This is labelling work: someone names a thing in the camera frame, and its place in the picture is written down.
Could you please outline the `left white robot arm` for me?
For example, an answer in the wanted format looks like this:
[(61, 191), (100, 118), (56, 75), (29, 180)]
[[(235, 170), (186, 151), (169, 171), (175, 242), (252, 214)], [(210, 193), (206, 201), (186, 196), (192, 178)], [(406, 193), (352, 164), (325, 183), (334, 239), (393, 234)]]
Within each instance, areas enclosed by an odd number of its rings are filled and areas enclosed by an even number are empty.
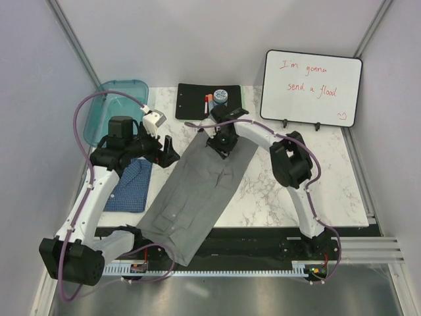
[(124, 169), (134, 159), (144, 158), (162, 168), (180, 159), (165, 136), (160, 143), (158, 129), (166, 117), (151, 111), (141, 122), (114, 116), (108, 132), (89, 156), (89, 168), (79, 196), (65, 223), (53, 238), (44, 238), (39, 253), (49, 276), (56, 280), (96, 285), (106, 265), (124, 254), (137, 259), (144, 252), (139, 229), (119, 226), (109, 236), (95, 240), (95, 231), (107, 201)]

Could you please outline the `grey long sleeve shirt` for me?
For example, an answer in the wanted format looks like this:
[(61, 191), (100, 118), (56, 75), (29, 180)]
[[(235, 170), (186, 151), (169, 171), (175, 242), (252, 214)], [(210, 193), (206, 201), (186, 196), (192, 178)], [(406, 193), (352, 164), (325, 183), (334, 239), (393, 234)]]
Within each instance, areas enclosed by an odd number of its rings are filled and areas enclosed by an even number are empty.
[(239, 138), (223, 159), (196, 133), (138, 224), (144, 238), (169, 247), (186, 267), (236, 193), (258, 146)]

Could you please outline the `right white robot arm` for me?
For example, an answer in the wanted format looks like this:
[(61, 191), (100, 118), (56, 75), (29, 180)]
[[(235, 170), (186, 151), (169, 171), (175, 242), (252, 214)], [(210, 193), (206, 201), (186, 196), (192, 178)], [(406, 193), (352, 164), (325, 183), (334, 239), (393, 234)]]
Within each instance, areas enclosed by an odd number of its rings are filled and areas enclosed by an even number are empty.
[(255, 121), (245, 109), (229, 112), (224, 105), (210, 110), (215, 122), (210, 127), (207, 145), (225, 159), (234, 150), (240, 137), (269, 152), (272, 174), (276, 181), (287, 189), (299, 219), (301, 251), (309, 259), (316, 259), (325, 251), (328, 242), (326, 229), (315, 213), (310, 197), (309, 185), (316, 158), (310, 154), (300, 133), (294, 131), (285, 136)]

